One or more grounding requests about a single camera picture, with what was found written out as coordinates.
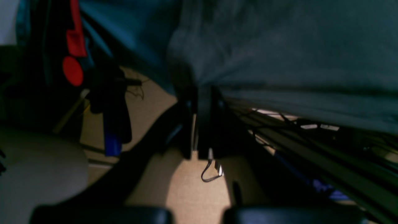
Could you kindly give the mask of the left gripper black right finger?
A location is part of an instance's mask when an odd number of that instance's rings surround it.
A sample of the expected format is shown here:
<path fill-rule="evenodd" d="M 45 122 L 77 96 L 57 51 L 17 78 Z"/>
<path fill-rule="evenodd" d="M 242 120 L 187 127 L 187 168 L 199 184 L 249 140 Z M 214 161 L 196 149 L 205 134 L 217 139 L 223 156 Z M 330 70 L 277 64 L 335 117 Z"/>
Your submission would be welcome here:
<path fill-rule="evenodd" d="M 198 90 L 198 149 L 224 170 L 231 207 L 223 224 L 363 224 L 357 207 L 317 194 L 250 136 L 215 87 Z"/>

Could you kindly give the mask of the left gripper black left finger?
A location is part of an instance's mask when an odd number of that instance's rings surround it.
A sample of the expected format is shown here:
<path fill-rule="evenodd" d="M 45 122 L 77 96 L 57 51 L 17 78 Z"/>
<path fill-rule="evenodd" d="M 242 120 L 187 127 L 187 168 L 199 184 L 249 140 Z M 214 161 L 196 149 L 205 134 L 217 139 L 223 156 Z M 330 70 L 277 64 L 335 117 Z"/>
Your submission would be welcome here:
<path fill-rule="evenodd" d="M 190 155 L 191 107 L 165 111 L 133 149 L 76 196 L 37 207 L 31 224 L 173 224 L 165 207 L 171 178 Z"/>

